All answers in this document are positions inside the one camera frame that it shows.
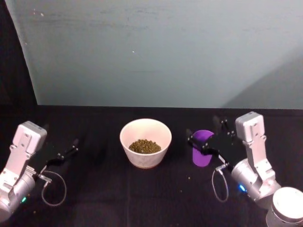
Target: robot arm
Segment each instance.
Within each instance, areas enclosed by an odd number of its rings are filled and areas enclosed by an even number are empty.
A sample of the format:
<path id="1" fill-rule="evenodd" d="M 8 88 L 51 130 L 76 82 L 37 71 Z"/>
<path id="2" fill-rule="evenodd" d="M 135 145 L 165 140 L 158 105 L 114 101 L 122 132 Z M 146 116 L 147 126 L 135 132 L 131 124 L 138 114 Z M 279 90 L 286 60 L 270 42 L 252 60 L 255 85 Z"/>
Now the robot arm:
<path id="1" fill-rule="evenodd" d="M 32 122 L 18 126 L 9 159 L 0 174 L 0 222 L 7 220 L 34 188 L 36 172 L 27 164 L 46 136 L 46 130 Z"/>
<path id="2" fill-rule="evenodd" d="M 303 226 L 303 193 L 283 187 L 266 156 L 263 116 L 250 112 L 236 119 L 236 132 L 221 121 L 220 132 L 199 142 L 187 131 L 187 140 L 202 154 L 213 154 L 227 168 L 241 189 L 260 207 L 267 209 L 268 227 Z"/>

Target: white bowl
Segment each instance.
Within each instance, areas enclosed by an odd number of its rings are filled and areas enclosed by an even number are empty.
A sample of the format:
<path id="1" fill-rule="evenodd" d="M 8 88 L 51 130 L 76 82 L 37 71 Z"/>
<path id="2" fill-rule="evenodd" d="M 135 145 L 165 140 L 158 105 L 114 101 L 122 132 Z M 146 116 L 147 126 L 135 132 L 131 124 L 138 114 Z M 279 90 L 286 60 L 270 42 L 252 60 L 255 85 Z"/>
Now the white bowl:
<path id="1" fill-rule="evenodd" d="M 129 149 L 129 146 L 137 140 L 151 140 L 156 142 L 161 151 L 152 154 L 140 154 Z M 120 142 L 129 161 L 139 168 L 153 168 L 164 158 L 171 143 L 169 128 L 154 119 L 138 119 L 129 122 L 120 132 Z"/>

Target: black curtain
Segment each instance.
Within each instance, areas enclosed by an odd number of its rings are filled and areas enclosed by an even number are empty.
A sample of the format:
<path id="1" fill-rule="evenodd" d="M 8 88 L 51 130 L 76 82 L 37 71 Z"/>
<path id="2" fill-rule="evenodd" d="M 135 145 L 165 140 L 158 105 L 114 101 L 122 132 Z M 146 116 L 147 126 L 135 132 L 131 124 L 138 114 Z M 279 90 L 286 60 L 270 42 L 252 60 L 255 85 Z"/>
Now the black curtain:
<path id="1" fill-rule="evenodd" d="M 37 106 L 21 44 L 4 0 L 0 0 L 0 105 Z"/>

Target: bowl rim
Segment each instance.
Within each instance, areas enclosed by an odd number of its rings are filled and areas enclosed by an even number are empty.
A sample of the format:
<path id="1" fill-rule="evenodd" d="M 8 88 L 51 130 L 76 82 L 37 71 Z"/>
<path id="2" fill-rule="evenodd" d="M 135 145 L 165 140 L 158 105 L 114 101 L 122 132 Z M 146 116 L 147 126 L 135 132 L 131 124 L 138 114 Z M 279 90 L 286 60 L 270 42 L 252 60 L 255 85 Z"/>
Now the bowl rim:
<path id="1" fill-rule="evenodd" d="M 140 153 L 137 153 L 137 152 L 134 152 L 134 151 L 130 150 L 127 146 L 125 146 L 125 144 L 122 143 L 121 136 L 122 136 L 122 133 L 123 133 L 123 131 L 125 130 L 125 128 L 126 128 L 129 124 L 131 124 L 131 123 L 133 123 L 133 122 L 136 122 L 136 121 L 141 121 L 141 120 L 151 120 L 151 121 L 159 122 L 160 124 L 162 124 L 162 125 L 168 130 L 169 136 L 170 136 L 170 141 L 169 141 L 168 145 L 167 145 L 165 148 L 161 149 L 161 150 L 158 151 L 158 152 L 151 153 L 151 154 L 140 154 Z M 171 141 L 172 141 L 172 135 L 171 135 L 171 131 L 170 131 L 169 127 L 168 127 L 166 124 L 164 124 L 163 122 L 158 121 L 158 120 L 153 119 L 153 118 L 139 118 L 139 119 L 135 119 L 135 120 L 130 121 L 130 122 L 127 123 L 125 126 L 123 126 L 122 130 L 120 131 L 120 136 L 119 136 L 119 138 L 120 138 L 120 143 L 121 143 L 121 145 L 122 145 L 123 148 L 126 148 L 128 152 L 133 153 L 133 154 L 135 154 L 135 155 L 139 155 L 139 156 L 153 156 L 153 155 L 157 155 L 157 154 L 159 154 L 159 153 L 162 153 L 163 151 L 165 151 L 165 150 L 168 149 L 168 147 L 170 146 Z"/>

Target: black tablecloth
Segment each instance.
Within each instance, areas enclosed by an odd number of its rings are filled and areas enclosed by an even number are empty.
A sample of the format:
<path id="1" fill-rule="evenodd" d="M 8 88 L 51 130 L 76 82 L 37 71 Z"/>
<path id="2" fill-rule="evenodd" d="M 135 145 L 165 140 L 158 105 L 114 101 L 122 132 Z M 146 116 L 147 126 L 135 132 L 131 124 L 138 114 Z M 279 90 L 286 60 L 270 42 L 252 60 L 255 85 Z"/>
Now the black tablecloth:
<path id="1" fill-rule="evenodd" d="M 239 192 L 226 176 L 230 197 L 220 203 L 214 196 L 211 176 L 219 164 L 199 168 L 192 163 L 185 130 L 213 130 L 213 115 L 232 122 L 249 110 L 177 108 L 38 107 L 34 111 L 0 109 L 0 167 L 18 124 L 30 120 L 49 124 L 44 148 L 33 160 L 37 170 L 49 157 L 81 138 L 79 154 L 60 167 L 52 167 L 67 184 L 64 204 L 52 208 L 41 200 L 38 181 L 27 201 L 0 226 L 97 227 L 248 227 L 265 226 L 266 211 Z M 303 112 L 256 110 L 265 117 L 267 157 L 283 186 L 303 191 Z M 149 170 L 130 164 L 119 142 L 121 128 L 131 120 L 153 118 L 172 132 L 172 143 L 159 166 Z M 216 178 L 219 195 L 224 185 Z M 54 179 L 47 199 L 58 202 L 62 185 Z"/>

